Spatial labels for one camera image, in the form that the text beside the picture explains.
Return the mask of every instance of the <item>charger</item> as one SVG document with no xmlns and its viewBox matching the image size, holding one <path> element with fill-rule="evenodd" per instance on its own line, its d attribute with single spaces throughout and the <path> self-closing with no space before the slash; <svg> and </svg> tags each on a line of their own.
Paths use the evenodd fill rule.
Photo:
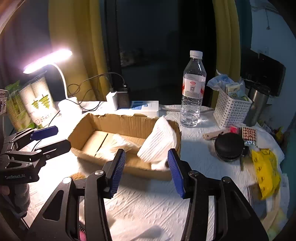
<svg viewBox="0 0 296 241">
<path fill-rule="evenodd" d="M 123 88 L 119 88 L 117 91 L 117 104 L 118 108 L 130 108 L 131 100 L 130 100 L 130 88 L 124 85 Z"/>
</svg>

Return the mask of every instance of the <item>wall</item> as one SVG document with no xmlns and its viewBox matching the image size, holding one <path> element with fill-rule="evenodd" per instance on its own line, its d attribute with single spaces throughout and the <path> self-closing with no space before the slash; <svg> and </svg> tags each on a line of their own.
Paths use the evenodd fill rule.
<svg viewBox="0 0 296 241">
<path fill-rule="evenodd" d="M 296 112 L 296 39 L 284 19 L 273 12 L 267 11 L 270 30 L 267 30 L 265 10 L 252 10 L 252 43 L 255 52 L 267 49 L 268 56 L 281 62 L 286 67 L 286 74 L 280 96 L 266 107 L 261 118 L 273 128 L 283 126 L 285 131 Z"/>
</svg>

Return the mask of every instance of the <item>white tablecloth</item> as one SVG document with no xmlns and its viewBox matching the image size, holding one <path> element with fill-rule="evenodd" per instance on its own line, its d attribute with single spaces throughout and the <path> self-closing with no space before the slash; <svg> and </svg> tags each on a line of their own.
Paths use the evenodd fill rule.
<svg viewBox="0 0 296 241">
<path fill-rule="evenodd" d="M 93 114 L 104 114 L 105 103 Z M 166 106 L 179 109 L 179 105 Z M 160 111 L 160 116 L 179 121 L 179 112 Z M 44 139 L 42 145 L 53 141 L 66 139 L 78 120 L 73 123 L 64 123 L 62 116 L 57 116 L 52 125 L 59 128 L 58 135 Z M 206 177 L 221 179 L 229 176 L 247 197 L 247 187 L 254 184 L 255 175 L 251 164 L 246 164 L 244 171 L 240 171 L 239 161 L 226 163 L 217 159 L 214 150 L 214 141 L 205 141 L 203 133 L 219 130 L 213 117 L 213 112 L 203 113 L 197 128 L 185 128 L 182 131 L 181 159 L 187 161 L 191 168 L 204 174 Z M 97 165 L 77 158 L 72 152 L 49 160 L 39 172 L 40 180 L 30 184 L 31 204 L 29 206 L 26 222 L 30 225 L 39 210 L 51 193 L 64 177 L 77 172 L 86 175 L 99 169 Z M 148 180 L 123 174 L 118 192 L 114 198 L 105 199 L 106 211 L 114 218 L 128 219 L 142 223 L 159 225 L 171 240 L 180 240 L 185 225 L 188 210 L 188 200 L 183 200 L 177 194 L 173 181 Z M 209 220 L 207 240 L 212 240 L 214 226 L 213 198 L 209 202 Z"/>
</svg>

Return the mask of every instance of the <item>screw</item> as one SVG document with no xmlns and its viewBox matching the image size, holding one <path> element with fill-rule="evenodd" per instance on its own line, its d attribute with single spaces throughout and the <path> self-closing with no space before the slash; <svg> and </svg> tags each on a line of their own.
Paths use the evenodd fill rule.
<svg viewBox="0 0 296 241">
<path fill-rule="evenodd" d="M 230 177 L 223 177 L 222 181 L 225 183 L 230 183 L 231 182 L 231 178 Z"/>
<path fill-rule="evenodd" d="M 199 172 L 198 171 L 195 171 L 195 170 L 192 170 L 189 172 L 189 174 L 193 177 L 197 177 L 199 175 Z"/>
<path fill-rule="evenodd" d="M 69 183 L 69 182 L 71 182 L 71 178 L 70 177 L 65 177 L 64 179 L 63 179 L 63 183 L 64 184 L 67 184 L 67 183 Z"/>
<path fill-rule="evenodd" d="M 102 171 L 102 170 L 97 170 L 97 171 L 95 171 L 95 173 L 94 173 L 96 176 L 102 176 L 103 174 L 104 174 L 104 171 Z"/>
</svg>

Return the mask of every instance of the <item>yellow package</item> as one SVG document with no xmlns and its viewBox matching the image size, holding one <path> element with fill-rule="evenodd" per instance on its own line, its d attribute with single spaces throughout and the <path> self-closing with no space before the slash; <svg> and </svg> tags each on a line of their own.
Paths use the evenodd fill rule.
<svg viewBox="0 0 296 241">
<path fill-rule="evenodd" d="M 265 199 L 274 194 L 281 182 L 281 177 L 277 171 L 276 156 L 269 149 L 260 149 L 259 152 L 252 150 L 252 160 L 262 199 Z"/>
</svg>

